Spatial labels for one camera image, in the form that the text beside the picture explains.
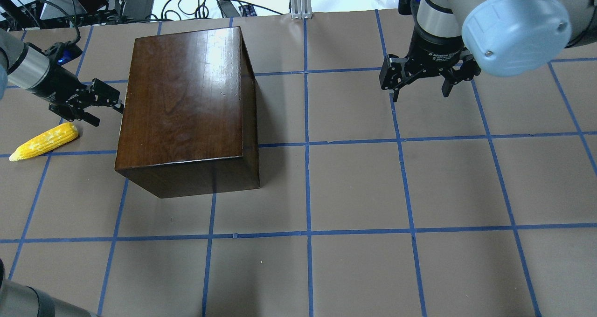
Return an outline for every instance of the brown floor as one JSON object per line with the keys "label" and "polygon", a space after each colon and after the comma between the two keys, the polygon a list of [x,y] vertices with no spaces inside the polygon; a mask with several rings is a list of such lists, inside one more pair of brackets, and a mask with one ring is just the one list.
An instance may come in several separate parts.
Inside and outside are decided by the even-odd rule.
{"label": "brown floor", "polygon": [[113,170],[120,115],[106,108],[78,140],[9,162],[60,121],[9,88],[0,257],[13,281],[106,317],[596,314],[597,44],[450,98],[421,80],[396,104],[379,66],[384,50],[405,54],[412,19],[391,10],[82,28],[67,68],[124,95],[136,37],[230,24],[260,87],[262,189],[155,198]]}

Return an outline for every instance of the metal post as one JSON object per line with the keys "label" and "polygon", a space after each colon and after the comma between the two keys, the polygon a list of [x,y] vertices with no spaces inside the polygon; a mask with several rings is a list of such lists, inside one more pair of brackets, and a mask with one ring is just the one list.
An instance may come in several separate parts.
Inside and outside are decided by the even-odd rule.
{"label": "metal post", "polygon": [[312,18],[311,0],[290,0],[290,16],[292,18]]}

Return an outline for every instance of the blue tape grid line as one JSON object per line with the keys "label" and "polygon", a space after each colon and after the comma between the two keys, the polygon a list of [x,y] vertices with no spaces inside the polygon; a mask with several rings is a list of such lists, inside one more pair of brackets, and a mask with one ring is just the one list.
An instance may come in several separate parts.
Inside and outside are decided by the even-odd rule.
{"label": "blue tape grid line", "polygon": [[483,110],[483,105],[481,104],[479,91],[477,90],[477,85],[475,83],[475,80],[473,79],[473,81],[471,81],[471,83],[473,86],[473,92],[475,92],[475,99],[476,99],[477,105],[479,107],[479,113],[480,113],[481,119],[483,121],[483,126],[486,131],[487,141],[489,142],[489,147],[491,149],[491,156],[493,156],[493,161],[495,164],[495,170],[497,172],[497,177],[500,181],[501,192],[504,196],[506,208],[508,210],[508,215],[510,217],[510,225],[512,227],[512,232],[514,232],[514,240],[516,240],[516,247],[518,249],[518,254],[520,256],[520,260],[521,260],[521,264],[522,264],[522,271],[524,272],[525,280],[527,281],[527,287],[528,287],[529,295],[531,296],[531,302],[533,303],[533,309],[535,310],[536,317],[540,317],[541,311],[539,311],[539,304],[537,303],[535,289],[533,289],[533,282],[531,281],[531,275],[529,274],[529,270],[527,267],[527,260],[524,256],[524,251],[522,249],[520,235],[518,235],[518,228],[516,227],[516,220],[514,219],[514,213],[512,212],[512,205],[510,204],[510,198],[509,198],[508,192],[506,190],[506,183],[504,182],[504,177],[503,177],[503,174],[501,173],[500,162],[498,160],[497,152],[495,151],[495,146],[493,144],[493,137],[491,136],[489,125],[487,124],[486,115]]}
{"label": "blue tape grid line", "polygon": [[106,290],[108,287],[108,280],[110,279],[111,263],[114,258],[114,249],[118,241],[118,230],[120,229],[120,221],[122,219],[122,210],[124,209],[124,203],[126,201],[126,192],[128,191],[128,179],[124,180],[122,187],[122,196],[120,198],[120,205],[118,206],[118,215],[116,217],[116,224],[114,225],[114,234],[111,237],[110,253],[108,254],[108,260],[106,264],[106,272],[104,273],[104,281],[102,283],[102,292],[100,293],[100,302],[97,306],[97,314],[101,315],[104,309],[104,299],[106,298]]}
{"label": "blue tape grid line", "polygon": [[[582,132],[584,136],[597,136],[597,131]],[[578,136],[578,132],[561,132],[561,133],[541,133],[541,134],[499,134],[492,135],[494,139],[499,138],[531,138],[531,137],[570,137]],[[453,141],[453,140],[478,140],[486,139],[487,136],[454,136],[454,137],[413,137],[402,138],[401,142],[409,141]],[[365,140],[337,140],[337,141],[309,141],[309,145],[358,145],[362,143],[394,143],[396,138],[374,138]],[[307,145],[305,142],[288,142],[288,143],[262,143],[259,148],[275,148],[275,147],[303,147]],[[49,152],[41,156],[73,156],[73,155],[108,155],[116,154],[116,150],[106,151],[74,151],[74,152]],[[10,154],[0,154],[0,158],[8,158]]]}
{"label": "blue tape grid line", "polygon": [[587,152],[587,155],[589,156],[589,161],[591,162],[591,166],[593,166],[593,172],[595,173],[595,175],[597,175],[597,164],[595,164],[595,159],[593,158],[593,154],[591,153],[591,149],[589,148],[587,139],[584,137],[583,130],[580,128],[578,119],[576,119],[576,115],[574,115],[574,112],[572,111],[572,106],[570,105],[570,102],[568,101],[568,98],[566,97],[566,93],[564,92],[562,84],[560,83],[560,81],[558,79],[558,75],[556,74],[554,66],[552,66],[551,63],[549,63],[548,66],[549,66],[549,70],[552,73],[552,76],[554,77],[554,81],[556,82],[556,85],[558,85],[558,90],[560,91],[560,94],[562,95],[563,102],[566,104],[566,108],[568,109],[570,118],[572,118],[572,121],[574,122],[574,126],[576,127],[576,131],[577,131],[576,135],[578,135],[580,137],[580,140],[582,141],[582,143],[584,145],[584,149]]}
{"label": "blue tape grid line", "polygon": [[85,55],[87,55],[87,49],[89,48],[89,42],[91,41],[91,35],[93,33],[93,26],[89,28],[89,34],[87,35],[87,41],[85,41],[85,47],[83,47],[83,53],[81,53],[81,59],[79,60],[79,65],[76,67],[75,75],[79,77],[79,73],[81,72],[81,67],[83,66],[83,60],[85,60]]}
{"label": "blue tape grid line", "polygon": [[[375,19],[377,20],[377,29],[379,30],[379,37],[382,44],[382,52],[383,56],[386,56],[386,42],[383,36],[383,29],[382,29],[382,21],[379,17],[379,11],[375,10]],[[392,119],[394,121],[394,131],[396,132],[396,143],[398,149],[398,157],[400,160],[400,171],[403,178],[403,187],[404,187],[404,196],[407,204],[407,213],[409,214],[409,231],[411,234],[411,245],[412,245],[412,256],[414,258],[414,267],[415,267],[415,275],[417,278],[417,287],[418,287],[418,298],[421,305],[421,314],[423,317],[427,317],[427,308],[425,305],[425,293],[423,290],[423,277],[421,275],[421,265],[418,259],[418,247],[417,247],[417,230],[414,224],[414,217],[412,216],[412,206],[410,200],[410,193],[409,193],[409,180],[407,178],[407,171],[404,164],[404,154],[403,154],[403,140],[400,136],[400,128],[398,126],[398,121],[396,117],[396,106],[392,101],[392,94],[388,94],[388,99],[390,101],[390,106],[392,107]]]}
{"label": "blue tape grid line", "polygon": [[315,315],[313,300],[313,238],[311,236],[311,173],[309,172],[309,49],[307,47],[307,21],[303,20],[303,55],[304,55],[304,95],[305,95],[305,214],[307,215],[307,283],[309,287],[309,317]]}
{"label": "blue tape grid line", "polygon": [[[516,225],[518,230],[554,230],[570,228],[597,228],[597,223],[565,223],[565,224],[526,224]],[[417,233],[458,233],[458,232],[491,232],[509,231],[512,226],[458,226],[458,227],[419,227]],[[331,235],[359,235],[359,234],[411,234],[410,228],[371,228],[360,230],[312,230],[263,232],[252,234],[185,234],[159,236],[119,236],[116,241],[173,241],[173,240],[206,240],[206,239],[258,239],[277,238],[285,236],[331,236]],[[0,239],[0,243],[19,243],[20,239]],[[81,238],[32,238],[24,239],[23,243],[56,243],[56,242],[111,242],[113,237],[81,237]]]}
{"label": "blue tape grid line", "polygon": [[207,252],[205,253],[205,275],[203,275],[203,299],[201,301],[201,316],[205,317],[207,311],[207,292],[209,286],[209,268],[211,267],[211,244],[214,239],[215,202],[216,193],[211,194],[211,214],[209,215],[209,235],[207,236]]}

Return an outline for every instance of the wooden box top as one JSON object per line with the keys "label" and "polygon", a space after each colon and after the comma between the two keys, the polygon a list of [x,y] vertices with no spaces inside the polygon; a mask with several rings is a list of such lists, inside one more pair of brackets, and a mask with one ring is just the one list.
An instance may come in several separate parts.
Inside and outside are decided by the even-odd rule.
{"label": "wooden box top", "polygon": [[243,154],[240,28],[136,39],[116,170]]}

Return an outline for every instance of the blue end cap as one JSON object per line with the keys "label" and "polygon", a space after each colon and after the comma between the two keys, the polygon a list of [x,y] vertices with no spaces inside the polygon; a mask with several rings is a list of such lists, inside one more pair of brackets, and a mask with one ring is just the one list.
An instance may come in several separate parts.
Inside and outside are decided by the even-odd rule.
{"label": "blue end cap", "polygon": [[462,25],[462,39],[480,68],[500,77],[546,64],[571,35],[569,13],[557,0],[486,0]]}

